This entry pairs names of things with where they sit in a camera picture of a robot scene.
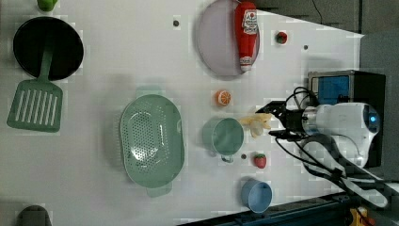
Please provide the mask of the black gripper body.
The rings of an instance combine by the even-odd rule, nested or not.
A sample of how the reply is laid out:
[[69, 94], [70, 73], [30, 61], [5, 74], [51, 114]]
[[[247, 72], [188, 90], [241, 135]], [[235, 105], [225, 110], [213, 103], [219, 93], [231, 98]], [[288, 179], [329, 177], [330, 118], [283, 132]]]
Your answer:
[[288, 109], [286, 107], [285, 111], [281, 115], [281, 123], [284, 126], [285, 130], [290, 131], [294, 134], [301, 134], [306, 137], [307, 133], [305, 132], [302, 125], [303, 113], [303, 109]]

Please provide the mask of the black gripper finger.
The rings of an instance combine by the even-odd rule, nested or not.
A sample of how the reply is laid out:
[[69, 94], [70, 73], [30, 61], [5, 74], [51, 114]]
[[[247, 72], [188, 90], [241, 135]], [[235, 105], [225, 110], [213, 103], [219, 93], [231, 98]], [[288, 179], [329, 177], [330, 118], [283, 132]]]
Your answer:
[[283, 113], [286, 109], [286, 103], [284, 101], [271, 101], [267, 105], [261, 107], [256, 111], [256, 114], [280, 114]]
[[285, 139], [285, 140], [302, 140], [305, 137], [301, 134], [294, 134], [291, 133], [290, 131], [287, 130], [275, 130], [275, 131], [270, 131], [269, 132], [270, 136], [279, 138], [279, 139]]

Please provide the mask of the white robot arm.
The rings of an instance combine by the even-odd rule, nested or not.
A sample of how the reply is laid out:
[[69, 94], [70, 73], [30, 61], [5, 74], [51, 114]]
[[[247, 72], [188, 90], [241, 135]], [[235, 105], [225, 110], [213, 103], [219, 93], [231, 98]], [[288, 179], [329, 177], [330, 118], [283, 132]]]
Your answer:
[[273, 101], [257, 111], [274, 115], [283, 128], [272, 131], [276, 140], [297, 145], [306, 171], [324, 178], [350, 196], [357, 196], [374, 208], [390, 206], [394, 191], [364, 167], [380, 118], [365, 103], [309, 105], [289, 109], [283, 101]]

